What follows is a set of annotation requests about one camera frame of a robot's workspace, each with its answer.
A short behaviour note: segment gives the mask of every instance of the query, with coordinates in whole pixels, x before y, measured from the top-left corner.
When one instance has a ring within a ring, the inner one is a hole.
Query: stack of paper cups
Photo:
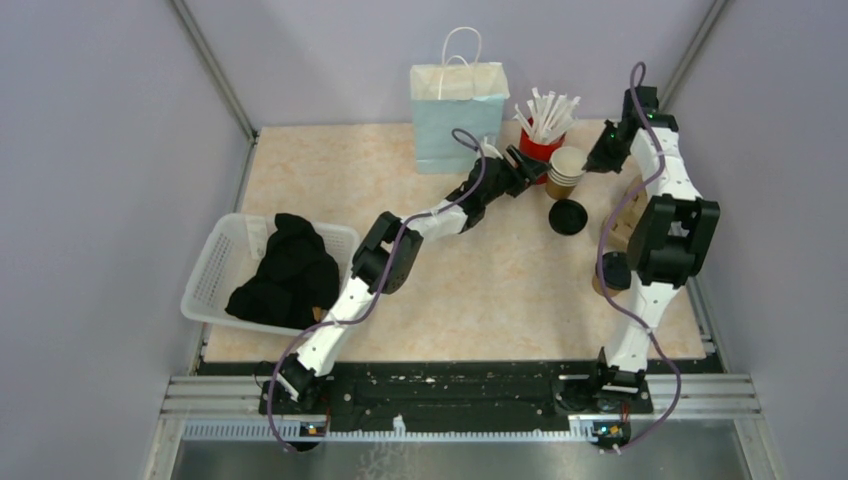
[[[548,171],[548,183],[545,191],[554,200],[568,198],[574,187],[580,183],[586,165],[586,152],[575,147],[558,148],[551,155],[551,169]]]

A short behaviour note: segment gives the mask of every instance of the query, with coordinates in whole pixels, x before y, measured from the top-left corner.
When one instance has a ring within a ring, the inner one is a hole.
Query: table top
[[[566,145],[589,151],[602,129],[601,121],[582,121]],[[516,122],[505,122],[501,144],[517,144],[519,133]],[[425,243],[404,287],[380,300],[339,360],[595,359],[624,321],[591,285],[601,222],[638,174],[628,161],[618,175],[584,175],[571,198],[589,222],[574,236],[551,230],[554,201],[537,186],[493,202],[473,229]],[[267,127],[242,212],[294,213],[349,225],[364,237],[381,212],[429,209],[465,177],[417,174],[411,124]],[[616,300],[627,305],[628,292]],[[685,290],[666,310],[657,337],[672,358],[704,358]],[[290,341],[215,325],[204,359],[277,360]]]

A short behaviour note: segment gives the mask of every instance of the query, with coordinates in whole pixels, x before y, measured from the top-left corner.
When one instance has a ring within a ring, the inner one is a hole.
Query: robotic arm
[[[425,240],[473,228],[483,219],[486,205],[503,194],[517,197],[548,170],[547,164],[524,156],[515,147],[508,147],[507,153],[512,162],[504,157],[478,159],[468,179],[434,208],[403,219],[390,212],[377,218],[353,256],[351,275],[338,301],[322,322],[334,325],[318,329],[283,361],[277,379],[293,400],[307,408],[315,402],[322,378],[333,369],[342,345],[356,327],[339,322],[361,318],[374,308],[374,297],[386,268],[389,271],[381,293],[389,295],[403,286]],[[468,193],[478,180],[476,189]],[[397,239],[404,221],[408,221],[407,228]],[[390,253],[383,243],[391,242],[395,245]]]
[[[647,185],[650,201],[627,247],[634,285],[627,308],[655,330],[680,287],[701,270],[720,210],[718,203],[701,198],[692,185],[678,150],[677,122],[673,116],[657,112],[656,87],[639,86],[636,93],[662,146],[665,169]],[[626,91],[622,121],[618,126],[606,122],[586,169],[620,172],[624,160],[632,154],[644,177],[658,171],[657,149],[640,125]],[[650,345],[645,329],[622,314],[617,331],[598,358],[598,395],[625,399],[637,395],[644,388]]]

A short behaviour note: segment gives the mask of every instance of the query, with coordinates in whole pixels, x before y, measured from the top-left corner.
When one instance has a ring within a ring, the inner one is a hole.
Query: black cloth
[[[280,213],[256,275],[230,295],[226,311],[251,322],[303,330],[313,307],[329,310],[339,298],[339,266],[306,219]]]

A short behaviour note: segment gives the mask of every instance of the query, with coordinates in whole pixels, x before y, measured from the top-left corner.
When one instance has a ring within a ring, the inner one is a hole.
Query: gray floor
[[[749,478],[730,421],[670,422],[621,457],[585,443],[328,443],[290,455],[272,442],[187,441],[174,473],[177,480]]]

